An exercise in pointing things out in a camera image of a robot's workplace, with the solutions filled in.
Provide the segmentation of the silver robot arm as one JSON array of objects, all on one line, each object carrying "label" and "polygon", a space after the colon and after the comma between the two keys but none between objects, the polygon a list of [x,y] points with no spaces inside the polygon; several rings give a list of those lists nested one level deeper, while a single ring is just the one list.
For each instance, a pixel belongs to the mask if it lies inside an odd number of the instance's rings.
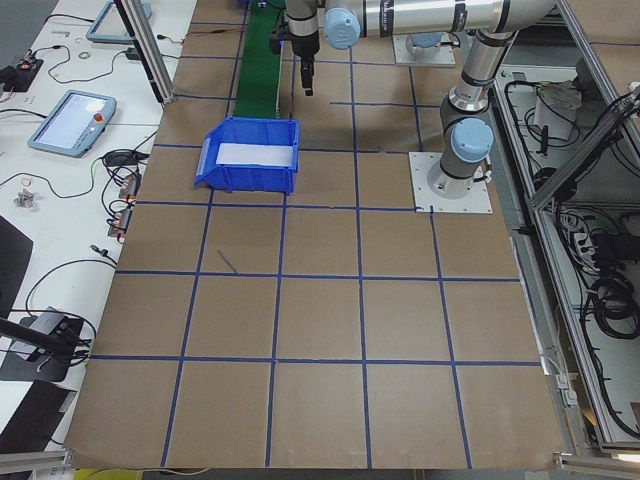
[{"label": "silver robot arm", "polygon": [[270,48],[290,42],[301,60],[302,87],[313,93],[314,57],[326,41],[337,50],[366,37],[474,31],[460,80],[443,98],[445,138],[439,163],[428,173],[436,195],[464,198],[479,164],[489,155],[494,133],[482,119],[488,92],[517,33],[546,16],[552,1],[288,1],[270,35]]}]

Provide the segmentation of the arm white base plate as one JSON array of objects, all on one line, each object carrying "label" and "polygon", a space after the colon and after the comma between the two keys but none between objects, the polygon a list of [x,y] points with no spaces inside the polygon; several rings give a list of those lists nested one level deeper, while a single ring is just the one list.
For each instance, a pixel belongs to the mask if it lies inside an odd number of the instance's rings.
[{"label": "arm white base plate", "polygon": [[425,213],[491,214],[489,181],[481,167],[466,180],[444,174],[439,152],[410,152],[414,209]]},{"label": "arm white base plate", "polygon": [[395,62],[404,66],[453,68],[454,46],[448,33],[414,33],[393,37]]}]

